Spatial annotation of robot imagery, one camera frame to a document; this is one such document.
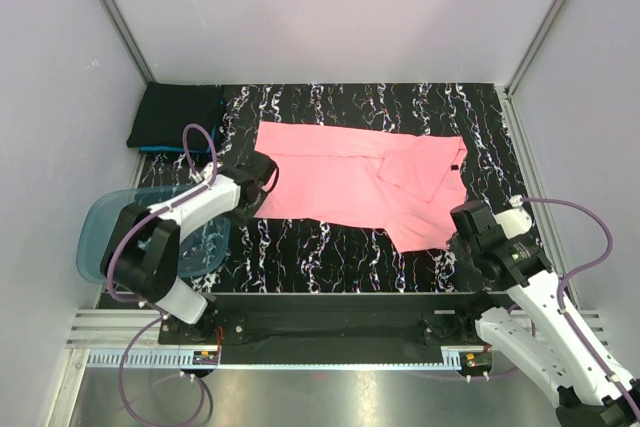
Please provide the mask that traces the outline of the pink t shirt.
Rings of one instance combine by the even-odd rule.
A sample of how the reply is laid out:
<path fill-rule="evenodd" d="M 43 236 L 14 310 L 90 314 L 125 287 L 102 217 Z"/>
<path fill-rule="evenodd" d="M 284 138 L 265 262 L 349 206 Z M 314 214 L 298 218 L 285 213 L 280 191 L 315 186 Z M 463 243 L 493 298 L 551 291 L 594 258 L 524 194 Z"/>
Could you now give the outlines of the pink t shirt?
<path fill-rule="evenodd" d="M 458 136 L 263 122 L 256 149 L 279 167 L 259 217 L 382 229 L 401 253 L 445 248 L 466 198 Z"/>

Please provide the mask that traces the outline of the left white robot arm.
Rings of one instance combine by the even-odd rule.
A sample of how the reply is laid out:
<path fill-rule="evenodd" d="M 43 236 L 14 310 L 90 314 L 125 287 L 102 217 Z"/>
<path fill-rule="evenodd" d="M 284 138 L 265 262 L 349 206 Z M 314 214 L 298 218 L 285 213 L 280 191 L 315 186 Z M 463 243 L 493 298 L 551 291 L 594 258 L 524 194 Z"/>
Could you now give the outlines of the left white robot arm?
<path fill-rule="evenodd" d="M 131 203 L 119 213 L 101 272 L 115 300 L 142 301 L 181 321 L 181 331 L 196 343 L 215 333 L 211 302 L 178 275 L 181 243 L 218 217 L 244 226 L 254 218 L 279 180 L 269 156 L 253 152 L 235 167 L 212 161 L 195 173 L 196 184 L 149 207 Z"/>

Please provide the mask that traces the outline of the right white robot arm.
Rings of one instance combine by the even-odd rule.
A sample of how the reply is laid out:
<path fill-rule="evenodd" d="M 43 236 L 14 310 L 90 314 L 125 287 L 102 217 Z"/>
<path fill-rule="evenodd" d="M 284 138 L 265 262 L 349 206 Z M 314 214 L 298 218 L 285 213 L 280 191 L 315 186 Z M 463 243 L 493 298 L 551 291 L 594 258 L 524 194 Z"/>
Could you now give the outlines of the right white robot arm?
<path fill-rule="evenodd" d="M 543 337 L 523 330 L 489 293 L 456 308 L 454 331 L 466 343 L 502 352 L 551 402 L 563 426 L 636 426 L 639 380 L 594 334 L 569 299 L 559 276 L 529 237 L 526 198 L 493 214 L 481 201 L 451 210 L 454 244 L 494 289 L 506 293 Z"/>

